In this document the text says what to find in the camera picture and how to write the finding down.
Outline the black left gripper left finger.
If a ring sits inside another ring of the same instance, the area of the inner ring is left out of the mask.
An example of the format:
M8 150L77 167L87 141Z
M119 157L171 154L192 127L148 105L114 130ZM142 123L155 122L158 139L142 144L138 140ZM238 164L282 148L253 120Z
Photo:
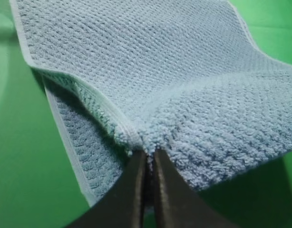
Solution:
M144 215L146 153L134 151L105 196L68 228L141 228Z

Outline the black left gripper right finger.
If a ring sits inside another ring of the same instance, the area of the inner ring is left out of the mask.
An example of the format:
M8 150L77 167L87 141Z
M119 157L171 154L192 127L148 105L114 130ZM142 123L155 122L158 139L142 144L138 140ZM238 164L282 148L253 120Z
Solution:
M166 151L153 159L154 209L158 228L237 228L206 204L177 172Z

